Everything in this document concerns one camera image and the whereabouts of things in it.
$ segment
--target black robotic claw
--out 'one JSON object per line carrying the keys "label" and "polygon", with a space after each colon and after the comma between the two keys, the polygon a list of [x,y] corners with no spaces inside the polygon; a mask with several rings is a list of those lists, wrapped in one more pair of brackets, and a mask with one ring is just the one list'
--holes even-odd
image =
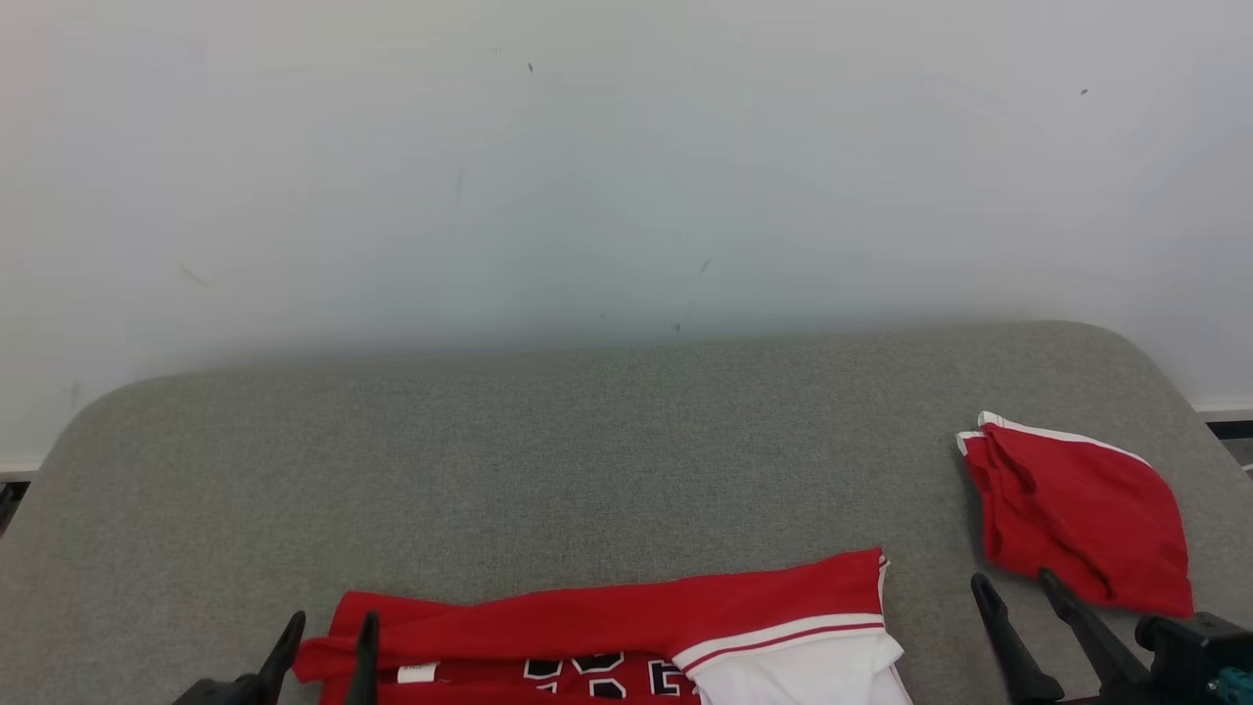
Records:
{"label": "black robotic claw", "polygon": [[378,701],[378,615],[370,612],[357,637],[357,669],[343,705],[376,705]]}
{"label": "black robotic claw", "polygon": [[[1099,705],[1253,705],[1253,632],[1198,612],[1188,620],[1143,617],[1135,641],[1154,652],[1152,672],[1053,571],[1040,571],[1053,611],[1075,632],[1100,679]],[[970,580],[987,639],[1001,666],[1012,705],[1045,705],[1065,694],[1044,674],[1009,621],[1009,610],[991,581]]]}
{"label": "black robotic claw", "polygon": [[203,679],[184,692],[174,705],[274,705],[283,687],[283,676],[296,662],[304,636],[304,612],[296,612],[283,636],[257,674],[246,674],[233,682]]}

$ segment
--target jersey number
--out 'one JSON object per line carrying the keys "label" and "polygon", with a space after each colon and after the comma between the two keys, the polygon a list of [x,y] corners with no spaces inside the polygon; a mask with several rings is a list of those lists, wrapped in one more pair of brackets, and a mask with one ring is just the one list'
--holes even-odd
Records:
{"label": "jersey number", "polygon": [[[571,659],[570,664],[580,675],[583,674],[608,674],[620,666],[626,660],[621,651],[616,654],[596,654],[595,656],[580,656]],[[563,661],[545,661],[543,659],[528,659],[523,676],[531,680],[548,680],[561,675]],[[648,662],[648,682],[653,695],[678,695],[682,672],[669,661],[657,660]],[[555,682],[546,682],[535,686],[539,690],[556,692]],[[588,694],[594,697],[606,697],[610,700],[623,700],[626,697],[626,689],[618,679],[600,677],[588,681]]]}

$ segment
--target basketball jersey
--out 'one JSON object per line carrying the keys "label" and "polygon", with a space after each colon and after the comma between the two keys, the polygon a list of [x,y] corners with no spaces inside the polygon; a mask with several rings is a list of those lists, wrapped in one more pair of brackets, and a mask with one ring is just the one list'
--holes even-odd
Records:
{"label": "basketball jersey", "polygon": [[341,705],[367,612],[380,705],[908,705],[883,627],[881,551],[461,607],[350,592],[293,671]]}

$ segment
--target gray upholstered bench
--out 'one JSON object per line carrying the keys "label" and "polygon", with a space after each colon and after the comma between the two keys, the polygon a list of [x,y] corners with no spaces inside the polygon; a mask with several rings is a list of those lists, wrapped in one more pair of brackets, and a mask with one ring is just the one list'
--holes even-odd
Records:
{"label": "gray upholstered bench", "polygon": [[[883,546],[918,705],[996,704],[969,595],[981,409],[1091,436],[1178,497],[1199,609],[1253,626],[1253,483],[1121,337],[1073,323],[211,373],[79,414],[0,541],[0,702],[173,700],[348,589],[476,602]],[[1095,679],[992,571],[1041,666]],[[1105,614],[1130,642],[1135,617]],[[313,702],[289,680],[284,702]]]}

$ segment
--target clothing tag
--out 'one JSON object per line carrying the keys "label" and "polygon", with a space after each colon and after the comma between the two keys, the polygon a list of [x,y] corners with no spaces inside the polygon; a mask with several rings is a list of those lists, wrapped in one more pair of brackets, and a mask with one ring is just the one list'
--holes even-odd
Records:
{"label": "clothing tag", "polygon": [[440,662],[405,666],[396,671],[396,682],[435,682],[435,667]]}

